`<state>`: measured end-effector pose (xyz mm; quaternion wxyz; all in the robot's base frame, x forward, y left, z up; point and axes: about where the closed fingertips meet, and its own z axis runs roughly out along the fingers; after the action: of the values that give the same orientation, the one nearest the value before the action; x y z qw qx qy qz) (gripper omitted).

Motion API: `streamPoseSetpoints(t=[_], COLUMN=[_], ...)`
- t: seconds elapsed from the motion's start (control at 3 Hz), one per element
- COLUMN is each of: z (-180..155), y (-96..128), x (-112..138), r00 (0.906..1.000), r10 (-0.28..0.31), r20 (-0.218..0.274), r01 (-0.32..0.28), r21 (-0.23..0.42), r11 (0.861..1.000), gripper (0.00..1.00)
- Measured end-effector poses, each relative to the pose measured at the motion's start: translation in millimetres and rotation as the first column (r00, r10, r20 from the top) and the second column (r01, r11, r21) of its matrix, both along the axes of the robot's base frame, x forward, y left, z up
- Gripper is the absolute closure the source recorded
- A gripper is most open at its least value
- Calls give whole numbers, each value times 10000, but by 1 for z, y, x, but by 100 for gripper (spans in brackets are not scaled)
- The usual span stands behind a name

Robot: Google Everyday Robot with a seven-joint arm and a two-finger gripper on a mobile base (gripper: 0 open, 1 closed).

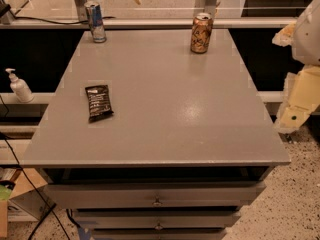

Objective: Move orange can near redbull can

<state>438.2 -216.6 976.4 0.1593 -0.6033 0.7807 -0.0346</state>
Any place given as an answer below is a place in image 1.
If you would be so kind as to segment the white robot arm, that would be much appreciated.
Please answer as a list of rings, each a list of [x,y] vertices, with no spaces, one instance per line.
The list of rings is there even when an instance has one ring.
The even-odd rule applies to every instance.
[[[278,46],[290,46],[294,60],[303,68],[288,73],[274,123],[282,134],[297,131],[320,105],[320,0],[313,0],[295,23],[281,29],[272,39]]]

